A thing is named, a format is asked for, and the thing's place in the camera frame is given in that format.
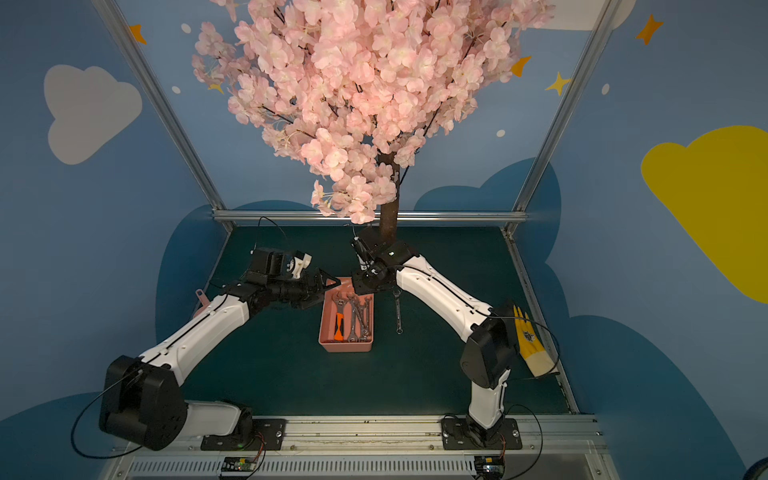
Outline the orange handled adjustable wrench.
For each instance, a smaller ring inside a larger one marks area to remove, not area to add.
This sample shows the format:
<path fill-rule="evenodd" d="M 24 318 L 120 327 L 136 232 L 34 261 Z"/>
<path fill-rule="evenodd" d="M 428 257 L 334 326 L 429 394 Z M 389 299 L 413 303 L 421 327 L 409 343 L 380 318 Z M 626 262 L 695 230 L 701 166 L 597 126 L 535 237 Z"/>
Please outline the orange handled adjustable wrench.
<path fill-rule="evenodd" d="M 341 296 L 337 296 L 334 299 L 334 304 L 336 307 L 335 312 L 335 330 L 334 330 L 334 336 L 333 339 L 335 342 L 343 342 L 345 340 L 345 306 L 346 306 L 347 300 Z"/>

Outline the pink plastic storage box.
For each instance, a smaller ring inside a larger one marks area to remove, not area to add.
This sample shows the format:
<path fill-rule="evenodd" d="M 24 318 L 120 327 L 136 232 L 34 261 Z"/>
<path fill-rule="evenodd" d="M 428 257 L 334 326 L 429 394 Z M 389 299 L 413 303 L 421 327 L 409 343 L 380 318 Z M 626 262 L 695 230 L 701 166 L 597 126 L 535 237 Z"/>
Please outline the pink plastic storage box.
<path fill-rule="evenodd" d="M 341 296 L 347 300 L 345 314 L 345 340 L 335 342 L 336 307 L 334 299 Z M 342 277 L 341 286 L 326 293 L 318 343 L 329 353 L 365 353 L 372 349 L 374 341 L 374 295 L 358 296 L 353 289 L 351 277 Z"/>

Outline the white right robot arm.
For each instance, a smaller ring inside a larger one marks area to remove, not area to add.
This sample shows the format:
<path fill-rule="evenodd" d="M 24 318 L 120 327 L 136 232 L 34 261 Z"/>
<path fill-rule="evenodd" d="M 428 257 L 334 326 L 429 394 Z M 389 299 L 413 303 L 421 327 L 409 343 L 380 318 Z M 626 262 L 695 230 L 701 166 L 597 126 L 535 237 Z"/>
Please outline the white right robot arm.
<path fill-rule="evenodd" d="M 504 421 L 507 380 L 519 353 L 514 319 L 461 290 L 402 241 L 368 242 L 358 235 L 352 246 L 360 262 L 352 276 L 357 294 L 408 292 L 464 342 L 460 367 L 471 382 L 467 434 L 478 444 L 493 439 Z"/>

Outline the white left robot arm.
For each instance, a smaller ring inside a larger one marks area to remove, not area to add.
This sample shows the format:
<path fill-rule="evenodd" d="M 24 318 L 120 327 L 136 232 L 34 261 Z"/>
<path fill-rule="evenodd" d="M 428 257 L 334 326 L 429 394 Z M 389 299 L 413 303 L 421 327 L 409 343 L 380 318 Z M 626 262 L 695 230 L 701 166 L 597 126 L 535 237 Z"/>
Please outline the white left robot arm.
<path fill-rule="evenodd" d="M 187 377 L 216 346 L 270 304 L 307 309 L 340 284 L 339 278 L 319 270 L 299 277 L 260 276 L 255 282 L 240 280 L 228 286 L 155 347 L 110 364 L 100 430 L 153 451 L 186 436 L 202 436 L 216 447 L 249 447 L 256 437 L 251 408 L 188 402 L 182 392 Z"/>

